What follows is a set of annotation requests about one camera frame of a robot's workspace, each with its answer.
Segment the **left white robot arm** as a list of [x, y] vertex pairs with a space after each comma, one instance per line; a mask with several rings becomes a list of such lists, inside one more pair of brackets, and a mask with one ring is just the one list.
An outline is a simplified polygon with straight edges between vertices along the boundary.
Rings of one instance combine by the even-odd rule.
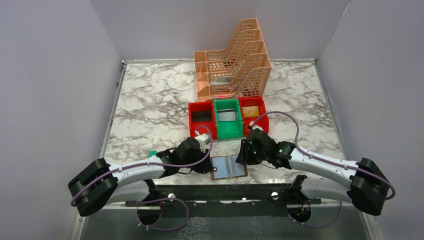
[[98, 212], [105, 205], [141, 201], [152, 205], [157, 191], [148, 181], [175, 175], [182, 168], [205, 174], [213, 170], [210, 163], [212, 139], [203, 133], [188, 137], [178, 147], [160, 151], [146, 159], [130, 163], [108, 163], [104, 158], [91, 162], [67, 185], [71, 206], [82, 217]]

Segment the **brown leather card holder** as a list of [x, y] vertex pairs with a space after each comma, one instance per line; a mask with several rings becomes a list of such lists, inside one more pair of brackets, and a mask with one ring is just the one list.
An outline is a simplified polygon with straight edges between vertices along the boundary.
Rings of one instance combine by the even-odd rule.
[[248, 176], [247, 166], [237, 163], [238, 155], [212, 157], [212, 180], [241, 178]]

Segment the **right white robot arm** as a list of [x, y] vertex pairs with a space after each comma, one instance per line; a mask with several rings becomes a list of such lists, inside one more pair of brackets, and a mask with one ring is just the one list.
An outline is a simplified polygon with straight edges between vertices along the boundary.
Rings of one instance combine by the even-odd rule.
[[276, 142], [257, 128], [241, 141], [236, 163], [258, 165], [263, 161], [277, 169], [298, 170], [321, 177], [306, 178], [302, 184], [288, 190], [289, 199], [296, 204], [306, 199], [332, 199], [379, 216], [390, 189], [388, 179], [371, 159], [362, 158], [357, 162], [315, 154], [292, 142]]

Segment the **red bin with black card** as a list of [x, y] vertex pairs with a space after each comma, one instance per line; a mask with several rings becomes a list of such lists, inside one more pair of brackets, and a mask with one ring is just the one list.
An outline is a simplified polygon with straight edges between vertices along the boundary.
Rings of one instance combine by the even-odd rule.
[[[192, 113], [193, 112], [201, 112], [201, 111], [210, 111], [212, 120], [208, 122], [192, 122]], [[189, 134], [191, 137], [196, 137], [196, 131], [200, 134], [207, 134], [208, 131], [204, 127], [209, 129], [212, 138], [217, 140], [217, 128], [216, 128], [216, 117], [215, 117], [215, 109], [212, 101], [204, 101], [204, 102], [190, 102], [188, 104], [188, 123], [189, 123]]]

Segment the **peach plastic file organizer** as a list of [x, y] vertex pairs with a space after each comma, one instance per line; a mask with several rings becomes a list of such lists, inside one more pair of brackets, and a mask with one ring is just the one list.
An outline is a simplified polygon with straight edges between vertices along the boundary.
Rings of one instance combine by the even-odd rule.
[[220, 50], [194, 52], [199, 102], [261, 97], [272, 64], [257, 18], [241, 19]]

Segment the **green plastic bin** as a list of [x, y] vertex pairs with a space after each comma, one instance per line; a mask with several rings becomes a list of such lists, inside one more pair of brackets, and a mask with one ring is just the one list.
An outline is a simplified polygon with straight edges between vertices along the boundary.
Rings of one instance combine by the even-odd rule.
[[[214, 113], [217, 138], [219, 140], [241, 138], [243, 136], [243, 118], [239, 101], [237, 99], [214, 100]], [[218, 110], [234, 109], [236, 121], [218, 121]]]

